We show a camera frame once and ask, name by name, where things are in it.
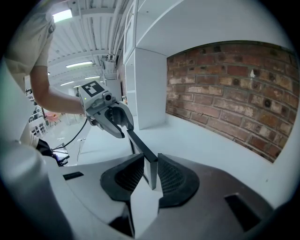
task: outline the person's arm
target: person's arm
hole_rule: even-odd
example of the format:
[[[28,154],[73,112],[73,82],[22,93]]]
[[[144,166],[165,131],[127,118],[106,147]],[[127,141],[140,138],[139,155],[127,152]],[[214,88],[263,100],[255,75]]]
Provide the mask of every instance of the person's arm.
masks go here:
[[[31,89],[41,107],[55,113],[84,114],[78,97],[73,97],[50,86],[48,67],[34,66],[30,73]]]

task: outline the person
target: person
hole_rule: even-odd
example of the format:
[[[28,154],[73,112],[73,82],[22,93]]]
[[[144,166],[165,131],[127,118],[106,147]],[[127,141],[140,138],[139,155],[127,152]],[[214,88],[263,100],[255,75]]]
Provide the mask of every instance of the person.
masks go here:
[[[24,78],[30,76],[32,93],[38,105],[56,113],[84,114],[78,97],[59,92],[50,86],[48,79],[48,51],[55,30],[50,10],[53,4],[64,1],[40,2],[19,26],[4,54],[4,60],[23,92]],[[53,155],[49,145],[30,132],[29,124],[20,141],[36,148],[43,155]]]

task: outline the ceiling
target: ceiling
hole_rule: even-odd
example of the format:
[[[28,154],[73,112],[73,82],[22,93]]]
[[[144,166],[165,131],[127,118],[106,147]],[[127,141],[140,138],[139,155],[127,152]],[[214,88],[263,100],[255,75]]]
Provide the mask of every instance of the ceiling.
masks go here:
[[[48,57],[48,77],[51,85],[59,87],[63,83],[74,81],[68,86],[76,86],[85,77],[102,76],[102,72],[106,79],[116,78],[115,61],[112,61],[116,59],[113,57],[113,47],[116,55],[119,55],[123,47],[122,32],[125,24],[120,30],[119,27],[128,2],[131,3],[132,0],[69,0],[52,7],[52,14],[70,9],[73,17],[55,23],[56,29]],[[120,11],[115,14],[117,17],[113,21],[117,6]],[[118,31],[119,49],[118,44],[114,44]],[[110,38],[113,41],[112,54],[109,56]],[[66,68],[67,65],[85,61],[92,61],[93,64]]]

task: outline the fluorescent light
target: fluorescent light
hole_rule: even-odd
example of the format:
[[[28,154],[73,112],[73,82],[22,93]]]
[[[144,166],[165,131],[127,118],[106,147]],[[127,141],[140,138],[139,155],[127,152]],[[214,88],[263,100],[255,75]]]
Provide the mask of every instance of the fluorescent light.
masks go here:
[[[66,68],[71,68],[71,67],[76,67],[76,66],[86,65],[86,64],[92,64],[92,63],[93,63],[92,61],[80,62],[80,63],[75,63],[75,64],[72,64],[72,65],[68,65],[68,66],[66,66]]]
[[[53,19],[54,19],[54,22],[57,23],[61,20],[65,20],[67,18],[71,18],[72,17],[72,12],[71,10],[66,10],[66,11],[62,11],[60,13],[57,13],[57,14],[53,14]]]
[[[73,82],[74,82],[74,81],[71,81],[71,82],[67,82],[67,83],[61,84],[61,86],[66,85],[66,84],[69,84],[69,83],[73,83]]]
[[[94,76],[94,77],[86,77],[85,79],[91,79],[91,78],[99,78],[100,76]]]

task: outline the black rectangular hole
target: black rectangular hole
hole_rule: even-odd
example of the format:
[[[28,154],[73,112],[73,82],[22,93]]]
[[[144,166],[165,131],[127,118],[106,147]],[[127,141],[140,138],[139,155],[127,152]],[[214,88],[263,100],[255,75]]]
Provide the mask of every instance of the black rectangular hole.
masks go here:
[[[245,232],[261,221],[239,195],[234,194],[224,198]]]
[[[70,180],[70,179],[73,179],[73,178],[78,178],[78,177],[81,177],[81,176],[83,176],[82,172],[73,172],[73,173],[63,175],[63,177],[66,181]]]

